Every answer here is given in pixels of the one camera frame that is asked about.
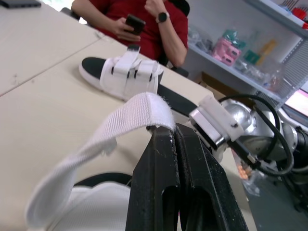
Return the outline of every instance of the person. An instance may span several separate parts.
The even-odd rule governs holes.
[[[140,45],[140,53],[151,59],[158,60],[165,52],[175,67],[184,63],[188,19],[169,0],[75,0],[72,10],[119,42]],[[164,22],[158,21],[161,13],[166,16]],[[146,22],[140,36],[127,32],[133,30],[125,24],[128,14]]]

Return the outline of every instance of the shelf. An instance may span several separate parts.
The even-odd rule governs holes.
[[[308,30],[302,28],[304,21],[293,14],[289,14],[285,9],[271,0],[244,0],[249,5],[255,7],[278,23],[303,38],[308,38]]]
[[[227,66],[224,63],[222,63],[221,61],[213,58],[211,55],[207,54],[206,52],[200,50],[198,47],[196,47],[195,45],[192,44],[188,44],[189,49],[191,49],[192,51],[196,52],[197,54],[203,56],[204,58],[206,58],[207,60],[211,61],[212,63],[218,65],[219,67],[223,68],[224,70],[228,71],[229,73],[231,73],[232,75],[238,77],[239,79],[241,79],[242,81],[244,81],[245,83],[249,84],[250,86],[254,87],[255,89],[263,92],[264,94],[267,94],[269,97],[271,97],[272,99],[281,102],[282,99],[276,95],[275,93],[273,93],[270,90],[265,89],[264,87],[262,87],[261,85],[257,84],[255,81],[253,81],[252,79],[250,79],[249,77],[243,75],[242,73],[240,73],[239,71],[237,71],[236,69],[234,69],[232,66]]]

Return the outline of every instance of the smartphone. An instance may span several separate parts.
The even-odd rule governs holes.
[[[134,35],[140,35],[143,31],[143,28],[145,26],[145,21],[141,20],[140,18],[137,18],[131,14],[127,16],[126,22],[127,25],[134,28],[133,31],[127,31],[129,33],[132,33]]]
[[[0,0],[0,5],[6,8],[28,8],[41,7],[41,3],[36,0]]]

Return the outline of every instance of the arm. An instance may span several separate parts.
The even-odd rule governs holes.
[[[163,23],[159,23],[158,27],[167,58],[175,67],[182,66],[187,49],[175,31],[170,18]]]
[[[75,0],[72,4],[72,10],[93,27],[110,31],[119,39],[131,42],[140,41],[140,36],[127,32],[133,31],[134,28],[125,24],[125,18],[114,21],[100,12],[100,10],[107,10],[108,6],[109,0]]]
[[[160,13],[167,12],[163,0],[147,0],[144,7],[155,18],[158,18]],[[170,18],[159,23],[158,27],[167,58],[175,67],[181,66],[184,63],[187,49],[174,29]]]
[[[111,31],[114,21],[102,14],[89,0],[75,0],[72,10],[90,25]]]

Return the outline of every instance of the table surface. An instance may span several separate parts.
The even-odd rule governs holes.
[[[0,6],[0,96],[98,39],[93,28],[46,4]]]
[[[84,30],[76,25],[75,33]],[[92,29],[87,33],[90,37],[93,34]],[[91,45],[85,45],[87,47],[84,49],[79,46],[75,51],[73,45],[69,44],[75,41],[69,40],[63,44],[56,41],[62,46],[65,43],[71,46],[70,57],[65,58],[63,55],[62,62],[49,66],[47,62],[45,66],[42,62],[40,67],[33,65],[25,68],[21,65],[15,70],[28,69],[28,77],[24,76],[23,79],[26,83],[0,97],[0,108],[5,109],[0,113],[2,231],[26,230],[24,209],[37,183],[60,160],[80,147],[110,112],[123,104],[122,101],[91,87],[79,74],[78,65],[85,57],[108,58],[122,55],[126,50],[125,46],[109,37],[95,40],[96,38],[93,38]],[[34,49],[33,52],[43,54],[48,51]],[[207,94],[211,94],[207,89],[168,69],[165,70],[162,84],[195,104]],[[150,136],[145,129],[139,129],[120,137],[117,139],[116,151],[111,156],[97,158],[88,163],[80,170],[77,180],[112,171],[132,174]],[[221,164],[226,170],[249,230],[256,231],[230,150],[225,152]]]

